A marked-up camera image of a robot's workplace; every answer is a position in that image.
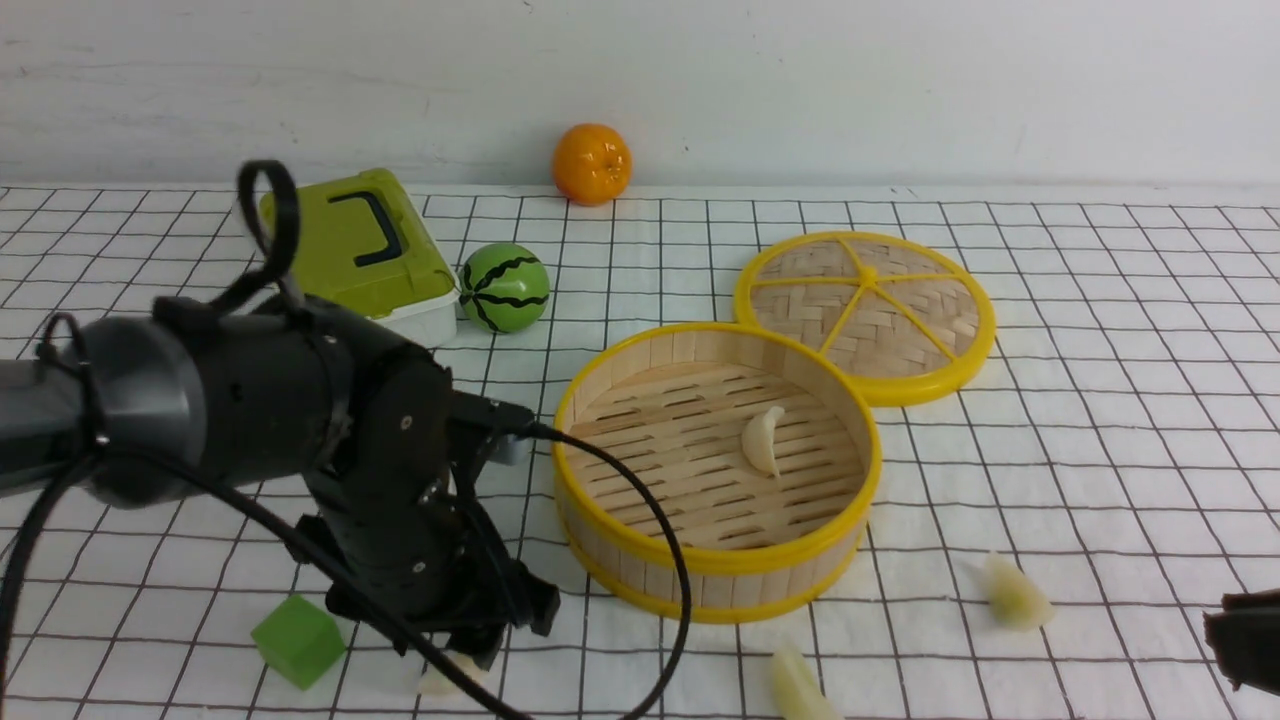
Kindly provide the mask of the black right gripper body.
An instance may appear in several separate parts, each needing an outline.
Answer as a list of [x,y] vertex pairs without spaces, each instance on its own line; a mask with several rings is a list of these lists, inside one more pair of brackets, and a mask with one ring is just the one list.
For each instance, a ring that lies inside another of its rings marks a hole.
[[1234,691],[1279,694],[1279,592],[1224,594],[1203,616],[1204,641]]

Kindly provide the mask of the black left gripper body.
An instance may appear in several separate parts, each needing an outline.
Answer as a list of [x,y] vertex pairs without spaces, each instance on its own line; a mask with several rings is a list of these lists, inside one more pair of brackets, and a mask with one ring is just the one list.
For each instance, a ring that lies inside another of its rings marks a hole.
[[362,369],[348,436],[326,468],[305,475],[319,514],[300,528],[415,632],[507,625],[549,635],[558,588],[507,550],[477,497],[486,464],[457,468],[447,456],[456,391],[451,370],[417,346]]

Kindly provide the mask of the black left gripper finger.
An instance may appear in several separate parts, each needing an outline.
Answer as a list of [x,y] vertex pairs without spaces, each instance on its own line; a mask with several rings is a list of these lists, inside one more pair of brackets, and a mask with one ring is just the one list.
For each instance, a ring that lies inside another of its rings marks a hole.
[[456,662],[468,659],[477,669],[489,671],[506,638],[507,625],[463,626],[451,633],[445,651]]

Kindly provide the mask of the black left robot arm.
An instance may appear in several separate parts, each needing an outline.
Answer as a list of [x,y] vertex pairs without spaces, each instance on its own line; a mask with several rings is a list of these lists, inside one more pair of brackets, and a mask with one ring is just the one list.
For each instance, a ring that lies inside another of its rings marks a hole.
[[83,337],[110,441],[230,488],[302,477],[317,511],[296,529],[480,667],[511,626],[550,633],[558,589],[508,553],[475,489],[529,409],[457,389],[429,348],[320,299],[201,328],[105,316]]

